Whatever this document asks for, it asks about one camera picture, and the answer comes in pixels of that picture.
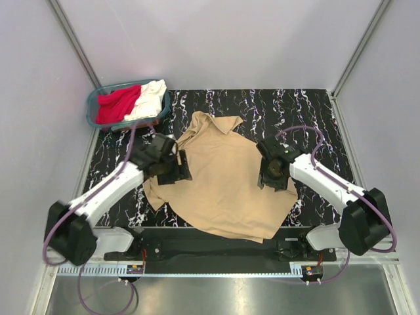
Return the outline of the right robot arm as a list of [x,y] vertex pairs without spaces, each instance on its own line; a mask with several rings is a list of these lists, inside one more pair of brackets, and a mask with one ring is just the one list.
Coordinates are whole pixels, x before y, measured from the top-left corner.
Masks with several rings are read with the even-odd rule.
[[309,230],[298,243],[299,255],[315,259],[322,250],[347,249],[362,256],[378,250],[377,244],[391,233],[389,209],[384,193],[366,190],[346,181],[298,146],[287,146],[274,136],[257,143],[261,166],[258,185],[284,191],[289,180],[297,180],[329,202],[340,214],[336,224]]

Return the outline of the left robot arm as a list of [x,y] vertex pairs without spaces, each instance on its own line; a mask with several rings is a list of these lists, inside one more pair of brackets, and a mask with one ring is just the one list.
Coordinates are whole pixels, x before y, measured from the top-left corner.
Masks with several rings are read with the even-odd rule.
[[52,204],[44,248],[51,248],[74,266],[108,253],[136,259],[142,251],[142,244],[136,240],[138,232],[122,227],[99,228],[97,223],[122,197],[149,179],[156,179],[159,185],[192,180],[186,152],[173,136],[158,133],[150,144],[129,148],[126,158],[96,186],[69,203]]

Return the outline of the tan polo shirt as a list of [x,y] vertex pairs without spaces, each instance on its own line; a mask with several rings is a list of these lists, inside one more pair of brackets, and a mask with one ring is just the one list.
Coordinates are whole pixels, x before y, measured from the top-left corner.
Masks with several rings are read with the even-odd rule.
[[177,141],[192,178],[168,185],[147,180],[144,193],[152,208],[166,203],[194,228],[217,236],[257,243],[272,238],[298,193],[293,181],[278,192],[258,187],[261,154],[254,142],[235,132],[241,123],[239,116],[194,112]]

